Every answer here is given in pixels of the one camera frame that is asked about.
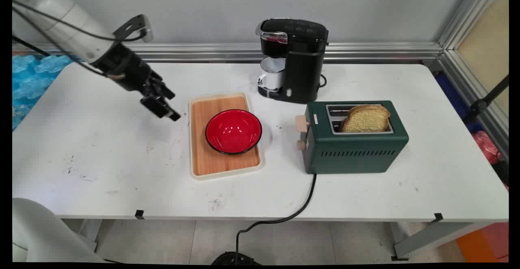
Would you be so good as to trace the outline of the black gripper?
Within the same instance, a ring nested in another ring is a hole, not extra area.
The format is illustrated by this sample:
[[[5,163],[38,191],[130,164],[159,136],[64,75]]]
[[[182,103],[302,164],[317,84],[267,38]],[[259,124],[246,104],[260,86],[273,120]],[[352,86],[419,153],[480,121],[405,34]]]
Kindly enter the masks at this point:
[[[114,43],[93,62],[93,67],[127,91],[149,93],[153,89],[155,95],[146,95],[141,99],[141,104],[158,118],[167,117],[173,121],[180,119],[181,115],[165,100],[175,97],[173,91],[147,62],[122,43]]]

